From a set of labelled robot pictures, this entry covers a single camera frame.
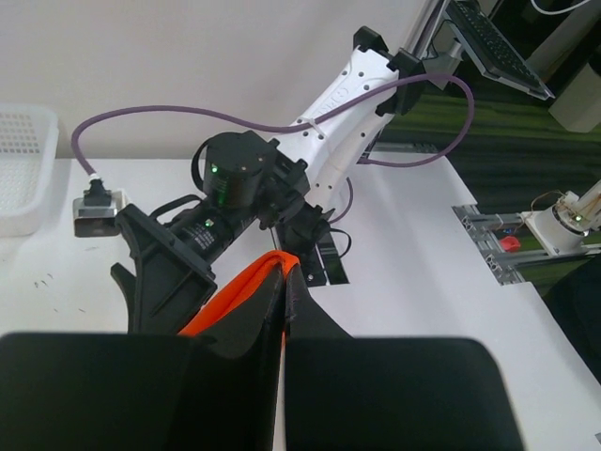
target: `black object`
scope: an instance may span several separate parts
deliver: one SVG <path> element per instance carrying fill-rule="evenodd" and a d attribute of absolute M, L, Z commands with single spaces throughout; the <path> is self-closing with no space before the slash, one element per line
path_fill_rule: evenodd
<path fill-rule="evenodd" d="M 601 383 L 601 258 L 594 257 L 566 275 L 547 293 L 545 302 Z"/>
<path fill-rule="evenodd" d="M 291 340 L 285 436 L 299 450 L 523 450 L 494 360 L 461 338 Z"/>
<path fill-rule="evenodd" d="M 523 449 L 485 348 L 351 338 L 298 266 L 194 339 L 2 337 L 0 449 L 271 450 L 284 331 L 288 451 Z"/>
<path fill-rule="evenodd" d="M 89 190 L 84 193 L 84 201 L 92 207 L 108 207 L 111 205 L 111 193 L 104 189 L 101 179 L 93 179 Z"/>
<path fill-rule="evenodd" d="M 486 71 L 534 91 L 541 90 L 538 79 L 484 13 L 455 0 L 449 3 L 446 12 Z"/>
<path fill-rule="evenodd" d="M 367 26 L 362 26 L 353 35 L 353 48 L 361 52 L 372 50 L 387 58 L 390 61 L 387 67 L 390 70 L 398 70 L 399 79 L 425 73 L 424 63 L 406 50 L 399 49 L 395 55 L 389 54 L 382 36 Z M 415 106 L 424 89 L 425 82 L 399 86 L 389 99 L 378 105 L 376 114 L 405 115 Z"/>
<path fill-rule="evenodd" d="M 289 223 L 289 236 L 303 249 L 329 230 L 329 215 L 304 201 L 306 163 L 291 162 L 278 144 L 254 132 L 218 134 L 197 152 L 207 148 L 199 181 L 205 199 L 189 194 L 150 216 L 130 204 L 116 216 L 136 268 L 136 276 L 118 263 L 111 269 L 126 298 L 130 332 L 175 334 L 185 326 L 217 288 L 210 264 L 255 219 L 261 228 Z M 197 205 L 158 222 L 189 202 Z"/>

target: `purple cable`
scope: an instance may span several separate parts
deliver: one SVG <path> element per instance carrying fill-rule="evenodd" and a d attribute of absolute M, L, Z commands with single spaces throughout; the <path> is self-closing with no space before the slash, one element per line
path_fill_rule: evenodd
<path fill-rule="evenodd" d="M 345 208 L 345 210 L 342 213 L 340 213 L 340 216 L 337 216 L 335 219 L 332 219 L 330 221 L 330 224 L 337 223 L 342 218 L 344 218 L 345 216 L 347 216 L 347 213 L 350 211 L 350 208 L 353 206 L 353 200 L 355 199 L 355 190 L 353 190 L 353 184 L 350 181 L 350 178 L 347 178 L 347 184 L 348 184 L 348 204 L 347 204 L 347 207 Z"/>
<path fill-rule="evenodd" d="M 355 99 L 352 99 L 351 101 L 348 101 L 346 103 L 343 103 L 342 105 L 334 108 L 333 110 L 329 111 L 328 113 L 326 113 L 320 117 L 317 117 L 315 119 L 315 123 L 319 124 L 319 123 L 324 122 L 332 117 L 335 117 L 335 116 L 341 114 L 342 112 L 346 111 L 348 108 L 351 108 L 351 107 L 355 106 L 356 104 L 358 104 L 366 99 L 369 99 L 371 97 L 374 97 L 377 94 L 384 92 L 388 89 L 393 89 L 395 87 L 409 85 L 412 83 L 425 82 L 425 81 L 451 82 L 451 83 L 459 86 L 461 88 L 461 90 L 463 90 L 463 92 L 465 92 L 466 98 L 468 100 L 468 115 L 466 117 L 465 123 L 463 124 L 463 127 L 461 128 L 461 131 L 459 132 L 459 134 L 457 135 L 455 140 L 449 146 L 447 146 L 447 148 L 445 148 L 438 154 L 433 155 L 432 157 L 428 157 L 424 160 L 414 162 L 414 163 L 388 163 L 388 162 L 380 162 L 377 160 L 365 160 L 363 158 L 360 159 L 360 163 L 362 163 L 362 164 L 377 164 L 377 165 L 389 166 L 389 167 L 412 167 L 412 166 L 420 166 L 422 164 L 432 163 L 435 160 L 444 157 L 450 151 L 452 151 L 454 148 L 457 147 L 457 145 L 461 142 L 461 140 L 464 138 L 464 136 L 468 133 L 468 130 L 470 129 L 470 125 L 471 125 L 471 122 L 472 122 L 473 116 L 474 116 L 474 109 L 475 109 L 474 108 L 474 99 L 473 99 L 473 95 L 471 93 L 470 87 L 463 80 L 461 80 L 457 77 L 454 77 L 453 75 L 448 75 L 446 73 L 425 73 L 423 75 L 414 75 L 411 77 L 394 80 L 394 81 L 386 83 L 382 86 L 376 87 L 376 88 L 372 89 L 371 91 L 366 92 L 365 94 L 361 94 L 361 96 L 356 97 Z M 82 149 L 79 145 L 79 138 L 85 129 L 87 129 L 88 127 L 91 127 L 94 124 L 102 122 L 103 120 L 110 119 L 112 117 L 133 115 L 135 113 L 148 113 L 148 112 L 161 112 L 161 111 L 174 112 L 174 113 L 191 113 L 191 114 L 195 114 L 195 115 L 215 117 L 217 119 L 225 120 L 227 122 L 231 122 L 233 124 L 237 124 L 242 127 L 246 127 L 248 129 L 253 129 L 253 130 L 258 130 L 261 132 L 295 133 L 295 132 L 301 132 L 303 130 L 307 130 L 307 129 L 310 129 L 311 127 L 313 127 L 313 125 L 309 122 L 304 122 L 302 124 L 293 125 L 293 126 L 289 126 L 289 127 L 273 127 L 270 125 L 262 125 L 262 124 L 250 122 L 248 120 L 244 120 L 244 119 L 240 119 L 238 117 L 233 117 L 233 116 L 227 115 L 225 113 L 219 113 L 218 111 L 208 110 L 205 108 L 194 108 L 191 106 L 174 106 L 174 105 L 133 106 L 130 108 L 123 108 L 120 110 L 114 110 L 114 111 L 109 111 L 107 113 L 102 113 L 101 115 L 91 117 L 90 119 L 85 120 L 84 122 L 79 124 L 77 126 L 77 128 L 75 128 L 75 130 L 73 131 L 73 135 L 71 136 L 71 148 L 73 150 L 73 154 L 75 155 L 75 158 L 77 159 L 79 164 L 82 166 L 82 168 L 85 170 L 85 172 L 88 175 L 95 174 L 96 170 L 89 163 L 89 161 L 83 154 Z"/>

